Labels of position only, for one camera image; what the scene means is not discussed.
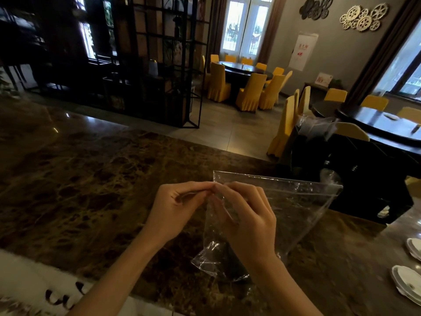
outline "brown marble counter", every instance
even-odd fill
[[[9,99],[0,99],[0,151],[0,248],[92,279],[142,228],[159,185],[211,180],[212,170],[274,171],[262,160]],[[420,315],[389,276],[397,264],[421,270],[403,247],[421,237],[420,208],[387,228],[328,211],[288,269],[325,315]],[[252,284],[218,282],[190,263],[203,246],[204,217],[198,210],[153,258],[133,293],[186,314],[265,313]]]

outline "curtain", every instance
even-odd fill
[[[406,0],[352,86],[346,104],[358,105],[371,94],[421,18],[421,0]]]
[[[286,0],[275,0],[269,21],[267,23],[266,32],[263,38],[263,43],[260,46],[259,57],[257,62],[267,64],[270,52],[272,51],[273,40],[275,39],[276,31],[278,30],[279,21],[281,20],[282,11],[284,10]]]
[[[208,71],[210,69],[211,54],[219,54],[219,51],[221,50],[227,0],[212,0],[211,9],[212,13],[210,17],[208,57],[206,58]]]

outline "dark round table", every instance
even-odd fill
[[[319,117],[337,117],[358,125],[372,141],[421,154],[421,130],[417,123],[393,114],[359,105],[335,101],[313,103],[312,111]]]
[[[231,93],[229,96],[229,101],[232,103],[235,103],[238,91],[241,88],[245,88],[248,79],[250,78],[250,75],[252,73],[266,74],[266,80],[273,78],[273,74],[271,72],[266,72],[265,70],[262,70],[261,68],[256,68],[252,65],[224,61],[220,61],[218,63],[225,66],[225,82],[231,84]]]

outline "window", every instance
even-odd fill
[[[391,92],[421,101],[421,21],[399,50],[374,92]]]
[[[259,53],[272,0],[228,0],[221,52],[255,59]]]

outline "right hand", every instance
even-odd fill
[[[263,189],[239,182],[216,183],[214,188],[238,213],[239,222],[236,223],[223,201],[210,196],[222,232],[247,271],[259,271],[274,259],[278,260],[275,254],[276,217]]]

